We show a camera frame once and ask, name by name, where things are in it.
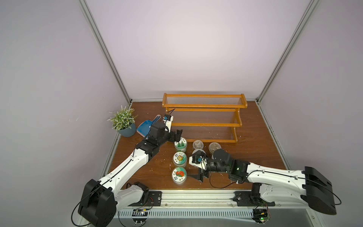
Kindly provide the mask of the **small clear tub red contents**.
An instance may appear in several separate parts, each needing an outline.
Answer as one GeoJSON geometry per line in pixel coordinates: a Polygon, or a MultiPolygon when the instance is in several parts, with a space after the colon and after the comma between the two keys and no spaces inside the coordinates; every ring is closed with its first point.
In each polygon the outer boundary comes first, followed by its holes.
{"type": "Polygon", "coordinates": [[[204,149],[204,143],[201,140],[195,140],[192,146],[194,149],[204,149]]]}

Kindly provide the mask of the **mimosa leaf label seed jar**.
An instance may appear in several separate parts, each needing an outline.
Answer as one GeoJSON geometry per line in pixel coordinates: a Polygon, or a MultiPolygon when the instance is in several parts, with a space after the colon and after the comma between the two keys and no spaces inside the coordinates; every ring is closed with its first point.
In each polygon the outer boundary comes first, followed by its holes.
{"type": "Polygon", "coordinates": [[[188,145],[187,140],[185,138],[183,138],[183,137],[181,137],[178,142],[174,143],[175,150],[177,152],[184,152],[185,153],[186,150],[187,150],[187,145],[188,145]]]}

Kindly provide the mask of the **sunflower label seed jar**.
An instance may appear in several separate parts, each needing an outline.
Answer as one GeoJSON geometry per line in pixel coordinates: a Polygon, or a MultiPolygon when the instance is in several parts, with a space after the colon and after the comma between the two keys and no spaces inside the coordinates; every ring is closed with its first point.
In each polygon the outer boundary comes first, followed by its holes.
{"type": "Polygon", "coordinates": [[[188,157],[184,152],[178,151],[173,155],[173,164],[175,166],[186,167],[187,159],[188,157]]]}

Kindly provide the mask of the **small clear tub brown contents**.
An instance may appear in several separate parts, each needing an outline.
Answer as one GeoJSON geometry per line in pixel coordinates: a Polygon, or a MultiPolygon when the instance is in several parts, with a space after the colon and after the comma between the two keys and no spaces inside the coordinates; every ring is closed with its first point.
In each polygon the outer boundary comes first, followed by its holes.
{"type": "Polygon", "coordinates": [[[211,155],[213,155],[216,150],[219,150],[221,148],[222,147],[218,142],[212,142],[209,144],[209,152],[211,155]]]}

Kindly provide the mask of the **tomato label seed jar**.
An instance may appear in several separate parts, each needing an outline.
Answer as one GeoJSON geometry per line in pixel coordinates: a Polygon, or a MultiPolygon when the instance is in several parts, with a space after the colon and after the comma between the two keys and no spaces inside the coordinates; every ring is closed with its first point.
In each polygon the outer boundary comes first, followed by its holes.
{"type": "Polygon", "coordinates": [[[178,166],[172,171],[172,180],[178,185],[182,186],[187,179],[187,171],[184,167],[178,166]]]}

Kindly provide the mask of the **white lid green label jar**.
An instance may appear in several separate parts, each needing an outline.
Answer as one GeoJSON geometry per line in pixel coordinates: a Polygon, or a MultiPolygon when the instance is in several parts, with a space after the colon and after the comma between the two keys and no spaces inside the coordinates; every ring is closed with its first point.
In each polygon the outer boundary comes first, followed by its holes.
{"type": "Polygon", "coordinates": [[[206,152],[203,150],[203,149],[195,149],[193,152],[192,152],[192,155],[196,155],[196,156],[203,156],[203,155],[206,155],[206,152]]]}

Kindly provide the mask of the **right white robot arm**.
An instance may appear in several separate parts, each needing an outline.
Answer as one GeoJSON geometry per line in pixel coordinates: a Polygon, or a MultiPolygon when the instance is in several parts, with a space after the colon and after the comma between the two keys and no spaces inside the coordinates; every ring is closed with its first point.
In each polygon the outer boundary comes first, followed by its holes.
{"type": "Polygon", "coordinates": [[[200,182],[212,173],[226,173],[236,183],[251,183],[251,202],[254,204],[291,202],[308,205],[312,210],[336,215],[336,195],[332,183],[313,167],[304,170],[283,170],[238,160],[223,149],[209,158],[197,151],[189,158],[189,164],[197,167],[195,176],[200,182]]]}

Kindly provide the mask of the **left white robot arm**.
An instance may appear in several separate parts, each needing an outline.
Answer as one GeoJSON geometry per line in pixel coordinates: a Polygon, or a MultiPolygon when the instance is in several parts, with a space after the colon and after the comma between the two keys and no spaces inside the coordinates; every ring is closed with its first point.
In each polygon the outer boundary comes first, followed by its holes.
{"type": "Polygon", "coordinates": [[[119,209],[131,204],[146,203],[148,188],[135,183],[128,189],[122,187],[146,165],[166,142],[179,142],[182,130],[171,130],[171,122],[151,125],[149,133],[135,145],[132,153],[109,174],[99,180],[89,180],[80,202],[74,208],[80,216],[94,227],[106,227],[119,209]]]}

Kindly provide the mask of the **wooden three-tier shelf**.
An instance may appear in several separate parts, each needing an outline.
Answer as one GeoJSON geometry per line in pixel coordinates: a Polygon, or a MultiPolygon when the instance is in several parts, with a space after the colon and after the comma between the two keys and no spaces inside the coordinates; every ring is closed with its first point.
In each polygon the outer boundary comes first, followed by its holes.
{"type": "Polygon", "coordinates": [[[243,123],[240,110],[248,107],[244,94],[167,94],[162,100],[162,107],[174,117],[173,127],[191,127],[192,129],[229,128],[228,139],[219,136],[202,139],[203,142],[237,143],[236,128],[243,123]]]}

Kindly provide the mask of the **blue plastic dustpan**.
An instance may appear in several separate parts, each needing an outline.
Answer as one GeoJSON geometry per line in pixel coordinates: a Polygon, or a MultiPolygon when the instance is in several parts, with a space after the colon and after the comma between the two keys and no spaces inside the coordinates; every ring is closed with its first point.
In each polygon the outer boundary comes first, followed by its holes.
{"type": "Polygon", "coordinates": [[[151,120],[144,121],[137,127],[136,132],[144,138],[145,136],[147,136],[149,134],[151,126],[155,122],[157,122],[160,118],[161,118],[161,115],[158,114],[152,121],[151,120]]]}

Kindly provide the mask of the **teal plant pot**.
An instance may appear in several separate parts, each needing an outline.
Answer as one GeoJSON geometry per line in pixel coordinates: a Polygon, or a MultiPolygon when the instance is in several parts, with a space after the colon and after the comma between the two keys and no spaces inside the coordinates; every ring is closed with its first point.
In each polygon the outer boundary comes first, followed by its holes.
{"type": "Polygon", "coordinates": [[[118,130],[118,133],[121,136],[126,137],[126,138],[133,136],[136,133],[136,125],[135,125],[135,123],[132,123],[130,125],[130,127],[127,127],[125,129],[122,129],[122,130],[118,130]]]}

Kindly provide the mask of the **artificial green plant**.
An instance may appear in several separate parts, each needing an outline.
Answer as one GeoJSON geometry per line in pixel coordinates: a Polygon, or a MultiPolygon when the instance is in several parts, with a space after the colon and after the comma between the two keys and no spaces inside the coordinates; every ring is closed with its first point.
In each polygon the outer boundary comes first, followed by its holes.
{"type": "Polygon", "coordinates": [[[136,122],[136,118],[138,117],[135,115],[134,111],[135,110],[131,107],[121,107],[120,110],[116,112],[110,112],[112,117],[110,117],[107,121],[112,123],[112,128],[116,131],[131,128],[132,124],[136,122]]]}

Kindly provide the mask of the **right controller board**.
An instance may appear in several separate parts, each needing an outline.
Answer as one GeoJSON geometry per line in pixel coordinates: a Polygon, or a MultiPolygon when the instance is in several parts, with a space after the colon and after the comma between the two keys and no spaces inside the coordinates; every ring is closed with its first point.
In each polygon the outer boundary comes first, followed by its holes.
{"type": "Polygon", "coordinates": [[[255,209],[252,212],[252,219],[257,224],[265,224],[267,221],[270,221],[269,212],[266,209],[255,209]]]}

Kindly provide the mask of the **controller board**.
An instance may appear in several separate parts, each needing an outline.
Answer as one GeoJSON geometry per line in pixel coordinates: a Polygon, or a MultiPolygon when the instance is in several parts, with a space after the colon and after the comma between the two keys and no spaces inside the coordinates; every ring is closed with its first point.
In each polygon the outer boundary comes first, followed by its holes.
{"type": "Polygon", "coordinates": [[[142,227],[146,224],[149,212],[146,209],[135,209],[132,212],[132,220],[135,227],[142,227]]]}
{"type": "Polygon", "coordinates": [[[265,224],[267,221],[270,221],[269,212],[266,209],[255,209],[252,212],[252,219],[257,224],[265,224]]]}

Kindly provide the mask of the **left controller board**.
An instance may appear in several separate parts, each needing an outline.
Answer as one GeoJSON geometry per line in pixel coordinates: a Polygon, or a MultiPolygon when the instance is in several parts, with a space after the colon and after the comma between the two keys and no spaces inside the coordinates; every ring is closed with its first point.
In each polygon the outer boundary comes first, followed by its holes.
{"type": "Polygon", "coordinates": [[[146,224],[149,212],[146,209],[135,209],[132,212],[132,220],[135,227],[142,227],[146,224]]]}

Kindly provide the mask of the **left corner aluminium profile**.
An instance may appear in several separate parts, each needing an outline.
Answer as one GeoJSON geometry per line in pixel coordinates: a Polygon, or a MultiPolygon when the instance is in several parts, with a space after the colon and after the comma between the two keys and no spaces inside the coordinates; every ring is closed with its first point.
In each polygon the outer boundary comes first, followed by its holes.
{"type": "Polygon", "coordinates": [[[79,0],[78,3],[80,5],[81,11],[91,29],[92,34],[93,34],[97,44],[99,45],[101,52],[104,55],[106,62],[109,65],[111,72],[112,72],[113,76],[115,77],[119,88],[121,89],[121,92],[122,92],[126,102],[128,103],[128,105],[131,105],[132,98],[130,98],[129,93],[127,92],[127,89],[126,89],[126,87],[121,79],[121,76],[117,70],[117,67],[110,55],[110,52],[109,52],[107,45],[103,39],[103,36],[97,26],[96,20],[92,15],[92,12],[90,10],[90,7],[89,7],[87,1],[79,0]]]}

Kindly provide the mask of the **corner aluminium profile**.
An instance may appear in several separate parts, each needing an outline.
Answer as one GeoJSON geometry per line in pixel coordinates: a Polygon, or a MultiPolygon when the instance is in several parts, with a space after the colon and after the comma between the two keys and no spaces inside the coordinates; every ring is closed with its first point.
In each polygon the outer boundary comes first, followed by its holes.
{"type": "Polygon", "coordinates": [[[309,4],[304,11],[300,21],[297,24],[297,27],[295,28],[291,38],[289,39],[285,49],[282,52],[281,57],[279,58],[276,66],[274,67],[266,85],[264,86],[263,90],[259,94],[259,96],[256,98],[257,105],[260,105],[263,101],[264,97],[266,96],[268,90],[272,86],[274,80],[277,78],[279,72],[283,68],[284,64],[286,63],[289,55],[291,54],[292,50],[294,49],[298,39],[300,38],[301,34],[303,33],[305,27],[309,23],[309,20],[313,13],[315,12],[316,8],[318,7],[320,3],[320,0],[311,0],[309,1],[309,4]]]}
{"type": "Polygon", "coordinates": [[[80,5],[81,11],[91,29],[92,34],[93,34],[97,44],[99,45],[101,52],[104,55],[106,62],[109,65],[111,72],[112,72],[113,76],[115,77],[119,88],[121,89],[121,92],[122,92],[126,102],[128,103],[128,105],[131,105],[132,98],[130,98],[129,93],[127,92],[127,89],[126,89],[126,87],[121,79],[121,76],[117,70],[117,67],[110,55],[110,52],[109,52],[107,45],[103,39],[103,36],[97,26],[96,20],[92,15],[92,12],[90,10],[90,7],[89,7],[87,1],[79,0],[78,3],[80,5]]]}

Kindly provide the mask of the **right corner aluminium profile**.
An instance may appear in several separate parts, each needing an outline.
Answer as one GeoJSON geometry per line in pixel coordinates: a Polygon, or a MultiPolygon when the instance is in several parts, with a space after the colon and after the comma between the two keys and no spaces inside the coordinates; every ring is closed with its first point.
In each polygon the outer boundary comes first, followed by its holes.
{"type": "Polygon", "coordinates": [[[266,85],[264,86],[263,90],[259,94],[259,96],[256,98],[257,105],[260,105],[263,101],[264,97],[266,96],[268,90],[272,86],[274,80],[277,78],[279,72],[283,68],[284,64],[286,63],[289,55],[291,54],[292,50],[294,49],[298,39],[300,38],[301,34],[303,33],[305,27],[309,23],[309,20],[313,13],[315,12],[316,8],[318,7],[320,3],[320,0],[311,0],[309,1],[309,4],[304,11],[300,21],[297,24],[297,27],[295,28],[291,38],[289,39],[285,49],[282,52],[281,57],[279,58],[276,66],[274,67],[266,85]]]}

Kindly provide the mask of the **aluminium front rail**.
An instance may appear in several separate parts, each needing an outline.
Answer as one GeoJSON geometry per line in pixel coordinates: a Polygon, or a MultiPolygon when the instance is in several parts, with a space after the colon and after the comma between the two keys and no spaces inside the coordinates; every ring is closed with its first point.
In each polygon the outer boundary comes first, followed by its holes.
{"type": "Polygon", "coordinates": [[[254,221],[252,212],[255,209],[266,209],[268,212],[276,209],[304,209],[311,219],[317,216],[317,212],[301,204],[278,202],[274,207],[237,206],[237,203],[232,201],[235,192],[233,190],[166,190],[161,192],[161,206],[131,207],[129,205],[119,209],[115,216],[131,217],[135,209],[146,209],[149,212],[148,218],[249,218],[254,221]]]}

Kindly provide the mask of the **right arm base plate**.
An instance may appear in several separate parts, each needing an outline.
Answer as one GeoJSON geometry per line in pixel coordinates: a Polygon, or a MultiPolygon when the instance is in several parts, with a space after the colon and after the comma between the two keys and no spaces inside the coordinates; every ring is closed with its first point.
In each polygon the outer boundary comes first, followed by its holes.
{"type": "Polygon", "coordinates": [[[259,206],[259,207],[274,207],[274,202],[266,202],[259,196],[254,195],[251,191],[235,191],[232,201],[237,203],[237,206],[259,206]]]}

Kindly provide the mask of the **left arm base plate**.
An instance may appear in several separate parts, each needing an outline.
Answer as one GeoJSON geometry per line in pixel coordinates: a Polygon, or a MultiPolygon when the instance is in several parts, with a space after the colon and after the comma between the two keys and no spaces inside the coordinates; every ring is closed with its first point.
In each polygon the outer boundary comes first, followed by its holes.
{"type": "Polygon", "coordinates": [[[161,206],[162,192],[161,191],[149,191],[142,195],[141,200],[131,204],[131,207],[142,207],[142,206],[161,206]]]}

